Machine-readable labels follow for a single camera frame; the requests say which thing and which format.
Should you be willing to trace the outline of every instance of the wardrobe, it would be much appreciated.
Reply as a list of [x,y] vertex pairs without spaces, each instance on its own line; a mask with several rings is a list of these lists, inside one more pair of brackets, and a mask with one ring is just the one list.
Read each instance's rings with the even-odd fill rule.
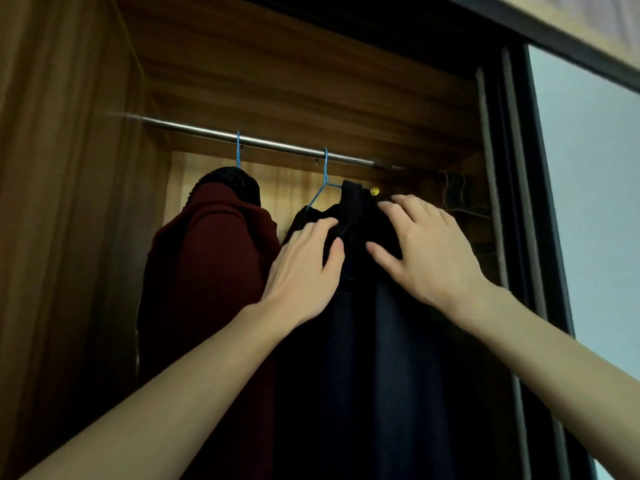
[[[444,0],[1,3],[0,477],[135,390],[151,238],[238,154],[281,240],[323,184],[324,149],[354,157],[330,157],[329,181],[447,208],[487,277],[569,330],[516,32]],[[314,206],[339,199],[327,187]],[[592,475],[546,407],[471,346],[499,478]]]

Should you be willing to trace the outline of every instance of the maroon shirt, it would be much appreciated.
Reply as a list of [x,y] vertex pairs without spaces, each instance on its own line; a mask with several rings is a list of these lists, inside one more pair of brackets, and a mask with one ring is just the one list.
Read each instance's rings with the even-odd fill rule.
[[[280,244],[276,223],[223,184],[204,184],[160,229],[147,259],[138,313],[146,383],[256,303]],[[249,380],[183,479],[270,479],[273,357]]]

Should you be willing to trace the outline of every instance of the metal rod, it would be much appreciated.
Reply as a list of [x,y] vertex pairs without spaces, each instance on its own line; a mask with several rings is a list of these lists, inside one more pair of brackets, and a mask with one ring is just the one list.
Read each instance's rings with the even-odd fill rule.
[[[142,117],[144,124],[154,128],[160,128],[167,131],[199,136],[202,138],[216,139],[218,141],[226,141],[227,143],[237,144],[237,134],[226,131],[212,130],[208,128],[199,128],[197,126],[183,125],[180,123],[172,123],[171,121],[156,120],[155,118]],[[313,148],[305,148],[304,146],[295,146],[293,144],[278,143],[269,141],[268,139],[254,138],[245,136],[240,133],[240,144],[252,146],[254,148],[262,148],[263,150],[272,150],[274,152],[292,153],[303,157],[315,159],[324,159],[324,150],[314,150]],[[338,153],[329,153],[328,159],[334,162],[349,163],[352,165],[360,165],[368,168],[377,168],[391,171],[411,171],[410,168],[393,165],[387,162],[379,162],[372,160],[364,160],[363,158],[350,157],[347,155],[339,155]]]

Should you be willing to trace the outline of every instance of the person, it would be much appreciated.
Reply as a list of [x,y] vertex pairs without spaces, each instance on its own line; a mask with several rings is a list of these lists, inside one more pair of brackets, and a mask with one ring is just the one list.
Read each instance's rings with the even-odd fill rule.
[[[373,259],[413,297],[485,343],[617,479],[640,479],[640,383],[493,285],[453,217],[414,196],[379,206],[403,259],[372,242]],[[293,234],[260,302],[184,355],[27,473],[51,478],[172,480],[261,362],[322,312],[338,286],[344,247],[323,244],[335,219]]]

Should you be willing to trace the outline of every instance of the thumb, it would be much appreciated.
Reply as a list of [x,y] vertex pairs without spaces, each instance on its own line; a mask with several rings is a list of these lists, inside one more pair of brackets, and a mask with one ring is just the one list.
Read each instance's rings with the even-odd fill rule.
[[329,250],[329,257],[324,265],[323,274],[328,273],[333,275],[336,279],[340,279],[340,270],[342,270],[342,263],[344,262],[344,243],[336,237],[333,240],[331,249]]
[[382,266],[382,268],[391,275],[394,281],[397,282],[403,271],[400,259],[391,256],[388,250],[375,242],[367,242],[366,247],[373,260]]

